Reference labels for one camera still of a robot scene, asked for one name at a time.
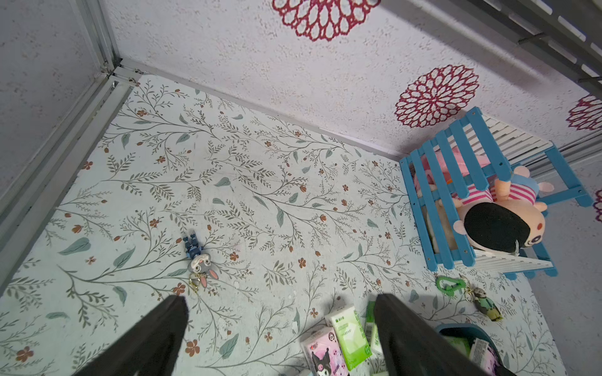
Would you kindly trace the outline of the pink Kuromi tissue pack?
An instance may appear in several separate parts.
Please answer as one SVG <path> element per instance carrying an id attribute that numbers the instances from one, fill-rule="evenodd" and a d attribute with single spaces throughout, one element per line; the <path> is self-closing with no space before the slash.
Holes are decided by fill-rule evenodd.
<path id="1" fill-rule="evenodd" d="M 316 376 L 348 376 L 342 349 L 331 327 L 313 333 L 300 343 L 311 374 Z"/>

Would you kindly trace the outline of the green tissue pack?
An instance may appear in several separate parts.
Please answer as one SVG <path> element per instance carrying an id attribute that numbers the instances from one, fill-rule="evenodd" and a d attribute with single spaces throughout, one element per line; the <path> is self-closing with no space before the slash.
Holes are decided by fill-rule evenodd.
<path id="1" fill-rule="evenodd" d="M 349 371 L 354 370 L 372 356 L 360 316 L 353 305 L 329 313 L 325 320 L 335 331 Z"/>
<path id="2" fill-rule="evenodd" d="M 365 315 L 365 334 L 369 341 L 372 354 L 375 356 L 382 356 L 383 350 L 380 344 L 378 329 L 376 326 L 375 306 L 376 302 L 374 300 L 368 302 Z"/>

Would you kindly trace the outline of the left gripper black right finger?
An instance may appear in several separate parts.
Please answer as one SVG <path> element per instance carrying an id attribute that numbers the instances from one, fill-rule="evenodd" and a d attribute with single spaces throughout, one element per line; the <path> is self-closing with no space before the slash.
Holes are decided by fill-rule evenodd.
<path id="1" fill-rule="evenodd" d="M 378 295 L 374 315 L 389 375 L 485 374 L 394 295 Z"/>

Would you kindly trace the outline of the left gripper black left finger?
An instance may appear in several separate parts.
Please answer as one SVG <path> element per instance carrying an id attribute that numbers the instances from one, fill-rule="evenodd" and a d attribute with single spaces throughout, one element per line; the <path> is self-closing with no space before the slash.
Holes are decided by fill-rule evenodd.
<path id="1" fill-rule="evenodd" d="M 189 319 L 186 299 L 172 295 L 77 375 L 171 375 Z"/>

